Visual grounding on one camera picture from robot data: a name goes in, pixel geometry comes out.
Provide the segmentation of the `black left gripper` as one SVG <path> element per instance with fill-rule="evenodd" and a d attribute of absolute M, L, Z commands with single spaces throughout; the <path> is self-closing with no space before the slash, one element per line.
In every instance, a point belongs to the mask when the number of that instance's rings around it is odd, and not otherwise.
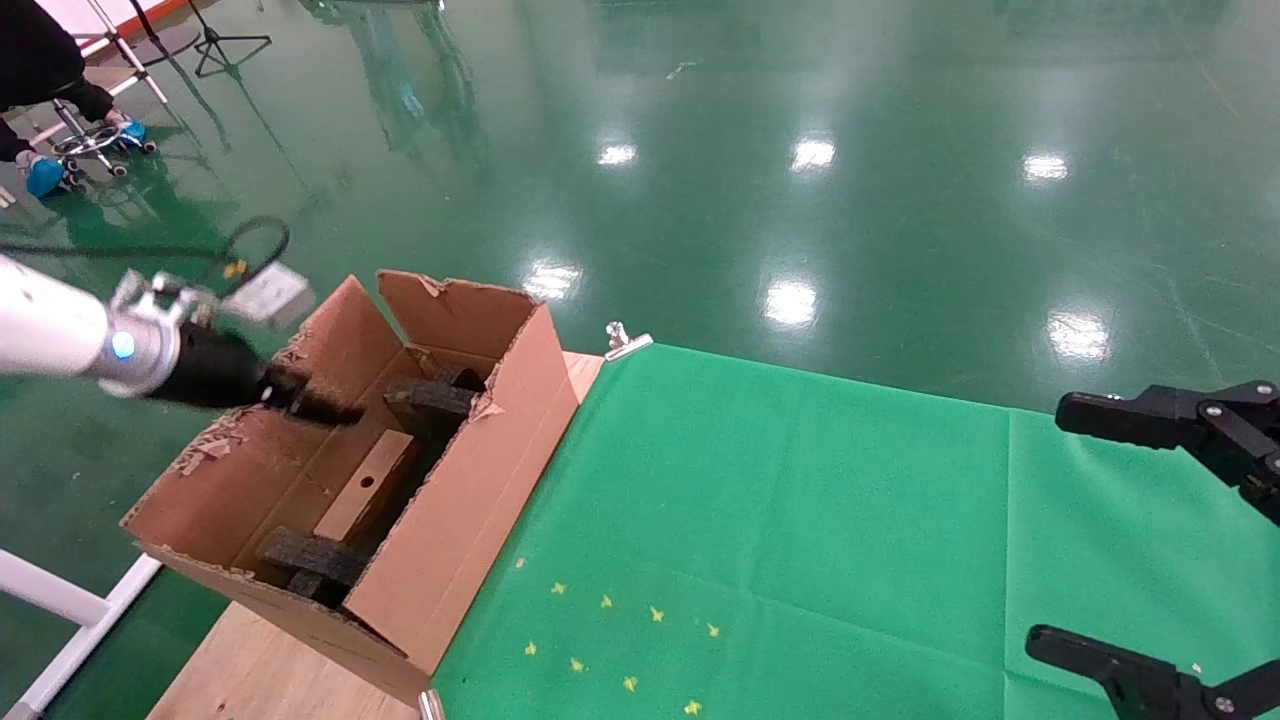
<path fill-rule="evenodd" d="M 352 427 L 364 418 L 361 406 L 307 383 L 305 374 L 261 359 L 239 334 L 186 322 L 174 366 L 150 398 L 205 409 L 291 407 L 292 416 L 323 427 Z"/>

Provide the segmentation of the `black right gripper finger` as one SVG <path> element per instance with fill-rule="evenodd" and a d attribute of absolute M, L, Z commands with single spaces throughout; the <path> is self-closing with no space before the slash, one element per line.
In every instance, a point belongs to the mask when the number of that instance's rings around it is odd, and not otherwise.
<path fill-rule="evenodd" d="M 1279 523 L 1279 388 L 1252 380 L 1212 392 L 1151 386 L 1133 398 L 1071 392 L 1059 429 L 1156 450 L 1180 448 Z"/>
<path fill-rule="evenodd" d="M 1032 626 L 1027 655 L 1091 679 L 1119 719 L 1257 719 L 1279 706 L 1279 661 L 1217 685 L 1178 666 L 1056 626 Z"/>

